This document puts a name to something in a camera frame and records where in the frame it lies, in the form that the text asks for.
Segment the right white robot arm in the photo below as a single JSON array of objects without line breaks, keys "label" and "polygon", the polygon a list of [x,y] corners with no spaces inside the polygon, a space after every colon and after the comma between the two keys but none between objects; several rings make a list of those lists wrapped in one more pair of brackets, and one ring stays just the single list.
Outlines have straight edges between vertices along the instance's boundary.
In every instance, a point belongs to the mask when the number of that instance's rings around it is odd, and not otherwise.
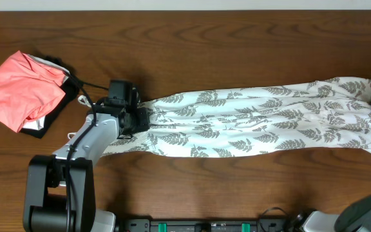
[{"label": "right white robot arm", "polygon": [[339,215],[320,211],[300,214],[293,226],[293,231],[371,231],[371,195],[351,204]]}]

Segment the black garment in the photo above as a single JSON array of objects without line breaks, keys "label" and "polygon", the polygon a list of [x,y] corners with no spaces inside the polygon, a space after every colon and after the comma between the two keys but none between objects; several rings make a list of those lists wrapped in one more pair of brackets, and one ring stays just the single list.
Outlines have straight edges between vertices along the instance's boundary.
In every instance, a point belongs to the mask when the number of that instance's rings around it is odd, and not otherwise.
[{"label": "black garment", "polygon": [[[37,62],[47,64],[51,67],[56,67],[62,69],[70,74],[75,74],[75,68],[69,64],[64,63],[60,58],[45,56],[44,58],[39,58],[31,56],[32,59]],[[35,138],[41,139],[44,137],[54,120],[59,116],[60,112],[77,97],[79,93],[79,88],[67,77],[63,80],[61,85],[61,90],[65,93],[65,96],[61,99],[59,104],[47,115],[37,119],[33,122],[27,122],[23,128],[19,131],[20,133],[33,136]]]}]

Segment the white fern print dress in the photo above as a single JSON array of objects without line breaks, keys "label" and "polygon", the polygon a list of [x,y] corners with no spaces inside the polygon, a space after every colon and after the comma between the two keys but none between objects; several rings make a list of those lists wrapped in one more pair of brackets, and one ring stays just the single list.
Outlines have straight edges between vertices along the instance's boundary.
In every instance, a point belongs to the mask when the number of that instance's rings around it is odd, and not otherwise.
[{"label": "white fern print dress", "polygon": [[124,136],[98,123],[76,155],[148,151],[168,157],[243,157],[302,148],[371,153],[371,79],[335,77],[285,86],[177,93],[144,103],[150,127]]}]

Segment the pink garment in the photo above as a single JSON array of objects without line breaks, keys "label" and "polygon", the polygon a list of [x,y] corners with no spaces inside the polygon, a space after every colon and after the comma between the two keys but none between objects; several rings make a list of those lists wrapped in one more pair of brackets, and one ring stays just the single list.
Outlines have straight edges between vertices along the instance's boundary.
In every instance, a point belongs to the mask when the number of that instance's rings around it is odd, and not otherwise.
[{"label": "pink garment", "polygon": [[20,51],[0,66],[0,122],[14,132],[45,118],[64,99],[70,72]]}]

